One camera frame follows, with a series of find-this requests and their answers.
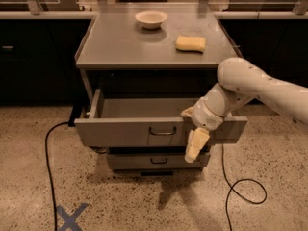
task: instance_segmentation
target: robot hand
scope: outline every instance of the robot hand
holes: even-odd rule
[[[181,113],[197,127],[190,133],[186,161],[193,162],[206,144],[209,131],[217,129],[233,110],[258,99],[294,123],[308,126],[308,89],[268,76],[241,58],[230,58],[218,67],[218,83],[193,107]]]

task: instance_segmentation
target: bottom drawer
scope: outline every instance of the bottom drawer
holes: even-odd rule
[[[207,166],[210,154],[201,152],[193,163],[187,163],[183,153],[175,154],[108,154],[107,162],[111,170],[125,169],[176,169],[176,168],[200,168]]]

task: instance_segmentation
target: open drawer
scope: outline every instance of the open drawer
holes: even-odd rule
[[[104,99],[101,89],[93,97],[88,118],[75,120],[85,146],[158,147],[186,146],[194,128],[180,116],[193,106],[193,98]],[[210,133],[207,145],[235,143],[247,123],[245,116],[231,116]]]

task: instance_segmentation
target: gray tabletop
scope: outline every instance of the gray tabletop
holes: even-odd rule
[[[135,14],[148,9],[168,15],[158,30],[143,29]],[[182,52],[179,35],[204,37],[206,50]],[[206,5],[144,3],[105,5],[80,51],[83,69],[216,68],[236,53]]]

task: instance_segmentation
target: yellow sponge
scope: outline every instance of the yellow sponge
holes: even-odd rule
[[[198,51],[203,53],[205,50],[205,38],[178,36],[176,48],[183,51]]]

